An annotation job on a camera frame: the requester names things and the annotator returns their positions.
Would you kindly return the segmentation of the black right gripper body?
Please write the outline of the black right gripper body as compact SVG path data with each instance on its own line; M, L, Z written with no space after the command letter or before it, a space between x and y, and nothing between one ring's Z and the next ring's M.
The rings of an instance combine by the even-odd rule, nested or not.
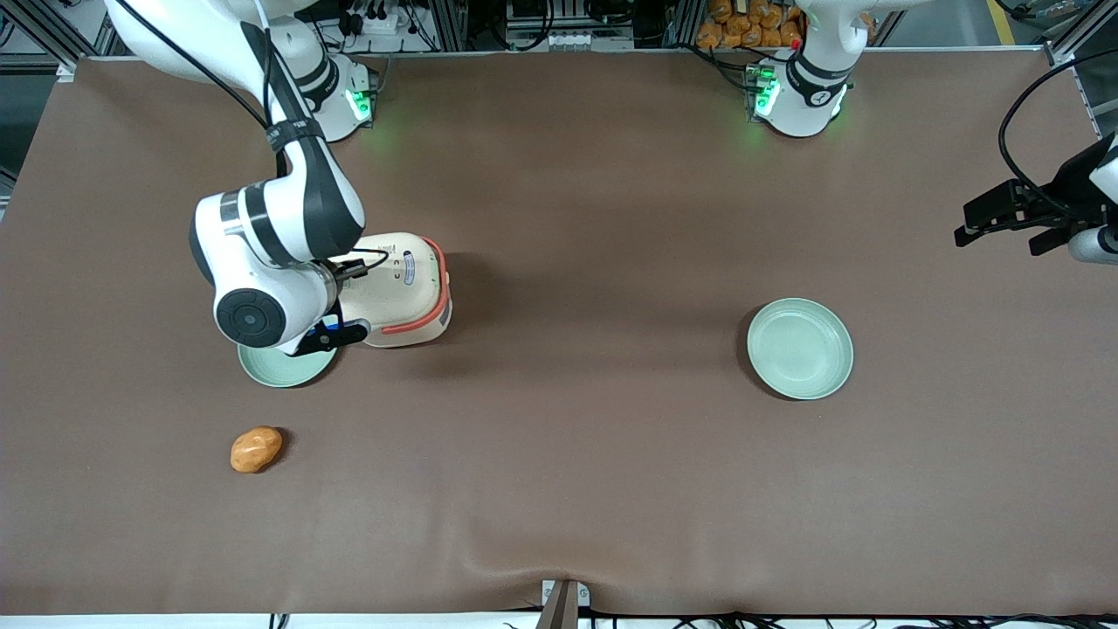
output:
M313 270L323 276L326 290L326 306L313 320L313 325L299 340L288 342L288 356L300 358L313 353L352 345L367 339L368 325L358 322L347 322L343 307L339 301L344 283L363 278L370 271L370 266L363 259L344 259L341 263L311 263Z

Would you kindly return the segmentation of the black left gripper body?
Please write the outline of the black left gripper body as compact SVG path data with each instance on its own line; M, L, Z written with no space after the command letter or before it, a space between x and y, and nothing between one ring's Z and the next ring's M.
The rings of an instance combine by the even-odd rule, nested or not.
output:
M1065 160L1045 184L1061 226L1095 228L1115 218L1115 131Z

